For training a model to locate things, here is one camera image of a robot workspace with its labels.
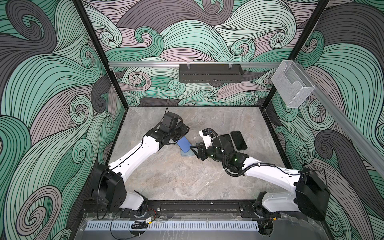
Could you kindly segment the dark blue phone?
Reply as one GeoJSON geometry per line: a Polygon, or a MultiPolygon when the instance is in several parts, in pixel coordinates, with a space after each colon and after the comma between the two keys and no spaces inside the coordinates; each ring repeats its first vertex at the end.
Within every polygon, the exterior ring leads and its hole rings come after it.
{"type": "Polygon", "coordinates": [[[190,147],[192,146],[186,137],[182,137],[180,140],[178,140],[177,145],[181,148],[183,154],[186,154],[188,151],[190,151],[190,147]]]}

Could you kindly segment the black phone case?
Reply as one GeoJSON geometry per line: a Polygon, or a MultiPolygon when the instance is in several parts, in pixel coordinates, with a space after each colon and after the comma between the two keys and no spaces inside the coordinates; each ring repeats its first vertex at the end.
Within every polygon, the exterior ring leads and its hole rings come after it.
{"type": "Polygon", "coordinates": [[[240,131],[233,131],[230,133],[230,135],[238,151],[243,151],[248,149],[245,139],[240,131]]]}

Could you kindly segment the light blue phone case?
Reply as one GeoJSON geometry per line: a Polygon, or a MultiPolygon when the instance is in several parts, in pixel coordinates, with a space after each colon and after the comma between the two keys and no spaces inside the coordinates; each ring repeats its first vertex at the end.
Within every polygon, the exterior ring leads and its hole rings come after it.
{"type": "Polygon", "coordinates": [[[189,150],[187,152],[183,152],[181,150],[181,156],[182,157],[195,157],[196,155],[195,155],[195,153],[192,150],[189,150]]]}

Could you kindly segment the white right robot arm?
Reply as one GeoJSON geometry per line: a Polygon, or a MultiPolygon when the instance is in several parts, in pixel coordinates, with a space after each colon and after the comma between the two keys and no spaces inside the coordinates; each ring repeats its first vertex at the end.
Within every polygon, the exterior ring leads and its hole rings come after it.
{"type": "Polygon", "coordinates": [[[331,193],[317,170],[294,170],[261,162],[237,152],[225,137],[210,128],[199,134],[203,141],[190,147],[199,160],[210,158],[220,162],[224,172],[233,178],[253,177],[285,190],[280,194],[259,194],[257,207],[270,213],[301,212],[313,220],[325,220],[331,193]]]}

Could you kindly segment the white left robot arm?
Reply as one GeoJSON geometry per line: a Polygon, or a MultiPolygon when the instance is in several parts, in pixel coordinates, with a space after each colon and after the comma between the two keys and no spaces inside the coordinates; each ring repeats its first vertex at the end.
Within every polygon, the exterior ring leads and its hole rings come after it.
{"type": "Polygon", "coordinates": [[[162,120],[123,157],[109,165],[99,164],[96,167],[92,174],[92,198],[108,212],[128,209],[143,215],[148,199],[137,191],[126,190],[128,178],[163,146],[176,144],[189,129],[182,117],[171,112],[165,113],[162,120]]]}

